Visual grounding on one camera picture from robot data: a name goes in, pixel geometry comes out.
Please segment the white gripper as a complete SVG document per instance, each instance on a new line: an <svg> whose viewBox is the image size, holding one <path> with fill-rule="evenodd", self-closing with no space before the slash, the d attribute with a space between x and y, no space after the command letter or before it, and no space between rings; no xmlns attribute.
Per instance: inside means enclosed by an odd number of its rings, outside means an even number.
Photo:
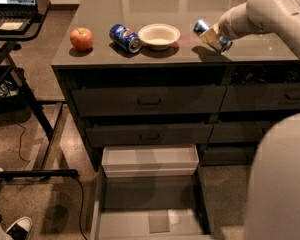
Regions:
<svg viewBox="0 0 300 240"><path fill-rule="evenodd" d="M218 34L235 40L250 34L264 32L266 8L262 3L245 2L226 11L217 22ZM204 31L200 39L214 49L221 49L220 37L212 28Z"/></svg>

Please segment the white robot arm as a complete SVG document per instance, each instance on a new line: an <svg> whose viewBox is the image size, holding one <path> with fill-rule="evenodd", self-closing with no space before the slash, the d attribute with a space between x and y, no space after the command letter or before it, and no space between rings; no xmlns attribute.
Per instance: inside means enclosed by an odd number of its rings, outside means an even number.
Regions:
<svg viewBox="0 0 300 240"><path fill-rule="evenodd" d="M300 60L300 0L246 0L199 37L223 51L229 41L262 33L276 34ZM258 145L244 240L300 240L300 113L275 124Z"/></svg>

